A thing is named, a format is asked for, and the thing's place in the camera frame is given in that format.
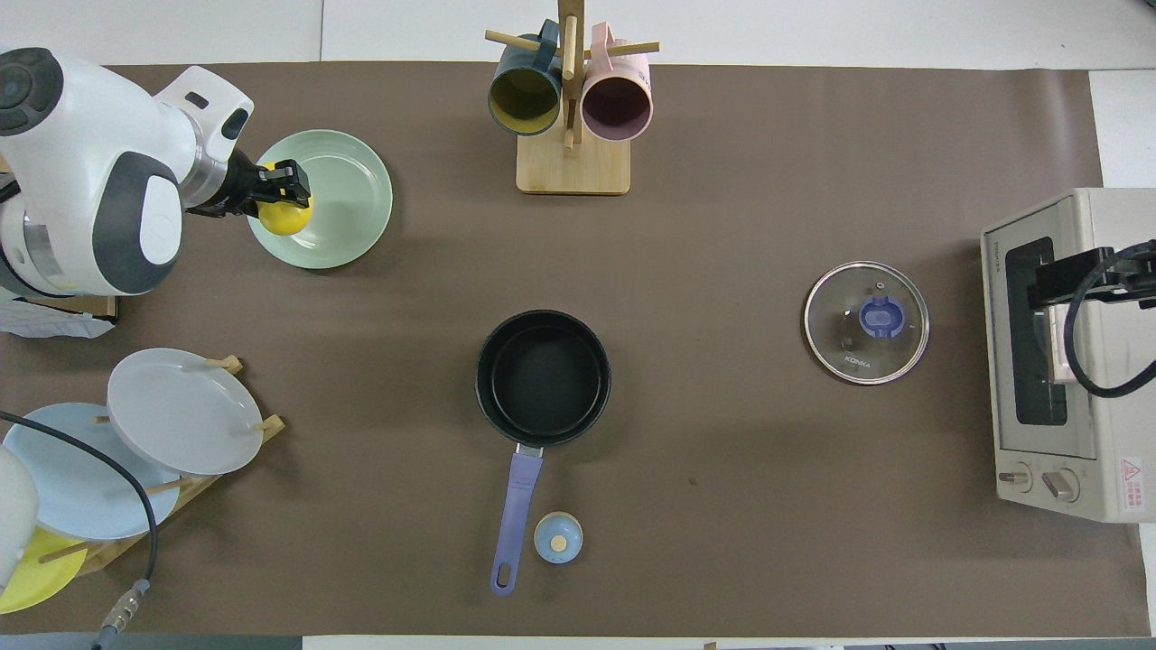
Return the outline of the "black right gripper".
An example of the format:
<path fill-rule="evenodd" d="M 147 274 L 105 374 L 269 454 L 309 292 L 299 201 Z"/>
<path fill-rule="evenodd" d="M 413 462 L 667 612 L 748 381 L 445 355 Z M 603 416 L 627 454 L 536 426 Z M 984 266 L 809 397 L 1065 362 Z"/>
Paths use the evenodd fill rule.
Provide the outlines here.
<path fill-rule="evenodd" d="M 253 199 L 260 182 L 255 163 L 239 149 L 227 161 L 199 158 L 185 180 L 185 210 L 199 217 L 245 214 L 244 205 Z"/>

